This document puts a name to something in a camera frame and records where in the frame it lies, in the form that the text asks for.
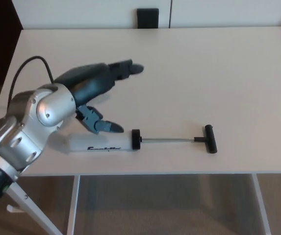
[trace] brown floor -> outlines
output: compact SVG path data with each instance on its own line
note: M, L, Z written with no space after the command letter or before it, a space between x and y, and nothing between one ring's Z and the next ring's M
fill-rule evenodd
M259 175L272 235L281 235L281 174ZM63 234L73 177L23 177L18 183ZM0 235L44 235L0 200ZM249 175L82 176L75 235L260 235Z

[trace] white cylinder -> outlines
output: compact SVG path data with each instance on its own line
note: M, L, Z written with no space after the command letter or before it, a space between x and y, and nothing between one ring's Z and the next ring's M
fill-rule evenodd
M98 135L69 134L66 145L71 152L132 150L131 131Z

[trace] table leg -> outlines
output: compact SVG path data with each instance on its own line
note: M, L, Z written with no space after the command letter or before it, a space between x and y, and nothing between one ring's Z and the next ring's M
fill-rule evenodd
M62 235L17 183L12 183L6 193L18 204L19 208L29 214L49 235Z
M80 183L80 175L75 175L74 176L74 183L73 183L73 192L72 192L70 214L69 214L69 218L68 218L67 235L73 235L74 234L79 183Z
M261 193L261 190L260 190L257 174L252 174L252 180L253 180L256 196L257 196L257 201L258 201L259 210L260 210L260 216L261 216L263 228L264 228L264 234L265 235L271 235L271 230L270 230L270 226L269 226L267 212L266 212L266 208L264 207L263 197L262 197L262 193Z

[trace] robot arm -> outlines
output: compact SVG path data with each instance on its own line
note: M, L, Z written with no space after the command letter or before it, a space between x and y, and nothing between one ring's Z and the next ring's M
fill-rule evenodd
M140 73L143 66L132 60L115 64L77 67L59 76L53 84L14 96L0 119L0 198L21 173L43 152L51 133L74 113L91 132L123 132L93 107L91 99L109 91L115 81Z

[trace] metal rod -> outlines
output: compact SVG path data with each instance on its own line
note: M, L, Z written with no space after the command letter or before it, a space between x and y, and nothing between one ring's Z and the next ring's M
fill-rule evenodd
M193 142L194 139L181 138L142 138L142 142Z

